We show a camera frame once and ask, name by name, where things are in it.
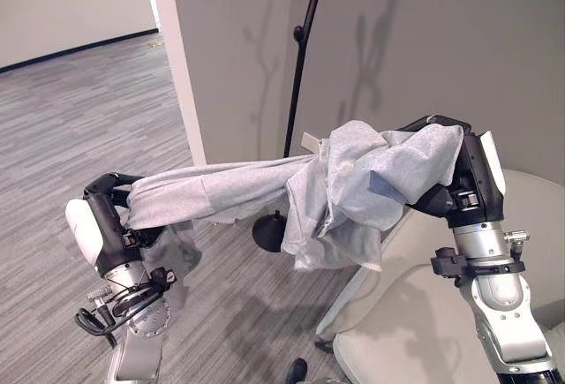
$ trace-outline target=cable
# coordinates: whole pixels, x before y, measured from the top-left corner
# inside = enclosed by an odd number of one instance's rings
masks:
[[[162,297],[162,293],[156,293],[151,297],[148,297],[146,300],[142,302],[142,306],[132,313],[128,314],[125,318],[117,322],[115,325],[111,327],[104,327],[104,325],[87,309],[80,308],[79,311],[74,315],[75,323],[87,331],[90,335],[94,335],[96,337],[106,337],[109,342],[109,345],[112,347],[116,347],[116,338],[113,336],[112,332],[121,327],[125,324],[128,320],[133,318],[135,315],[149,307],[152,303],[157,301],[159,298]]]

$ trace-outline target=wall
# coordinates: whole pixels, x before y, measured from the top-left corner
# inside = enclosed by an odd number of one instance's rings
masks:
[[[283,154],[289,8],[290,0],[177,0],[208,162]]]
[[[292,0],[291,23],[305,2]],[[294,153],[302,131],[323,137],[352,118],[385,130],[441,113],[493,130],[503,167],[563,184],[563,3],[320,0]]]
[[[308,0],[177,0],[208,162],[282,155]],[[504,167],[564,181],[563,0],[320,0],[293,139],[431,113],[493,130]]]
[[[149,0],[0,0],[0,67],[155,28]]]
[[[162,24],[162,37],[169,59],[169,66],[177,91],[178,105],[186,129],[186,138],[195,165],[205,165],[206,156],[202,146],[200,124],[196,114],[191,77],[188,73],[185,46],[178,20],[176,0],[155,0]]]

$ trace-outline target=black shoe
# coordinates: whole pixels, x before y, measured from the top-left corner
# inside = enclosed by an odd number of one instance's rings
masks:
[[[308,364],[302,358],[298,358],[292,362],[284,384],[297,384],[297,382],[304,381],[307,373]]]

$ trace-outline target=metal robot arm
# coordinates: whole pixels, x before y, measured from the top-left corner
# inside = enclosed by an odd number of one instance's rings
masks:
[[[562,383],[551,351],[531,316],[531,290],[521,276],[526,231],[503,232],[506,187],[492,134],[448,117],[423,117],[401,131],[427,124],[459,124],[464,136],[450,186],[436,185],[413,206],[443,217],[457,252],[443,247],[432,258],[437,275],[455,285],[475,315],[478,338],[500,383]]]
[[[94,309],[80,309],[75,322],[109,341],[113,355],[107,384],[158,381],[163,331],[170,320],[163,293],[177,280],[173,271],[162,267],[148,274],[142,263],[139,249],[152,245],[162,228],[126,230],[120,223],[115,205],[127,207],[128,191],[116,187],[137,179],[105,174],[85,188],[82,200],[71,200],[65,211],[80,250],[106,282],[88,293]],[[118,342],[113,333],[120,327]]]

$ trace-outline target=white chair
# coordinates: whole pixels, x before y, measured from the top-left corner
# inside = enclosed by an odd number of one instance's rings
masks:
[[[565,191],[522,172],[504,176],[502,228],[530,232],[531,309],[552,328],[565,320]],[[353,384],[498,382],[470,307],[453,280],[433,274],[430,258],[442,246],[455,246],[447,222],[409,211],[383,242],[383,271],[360,269],[319,324]]]

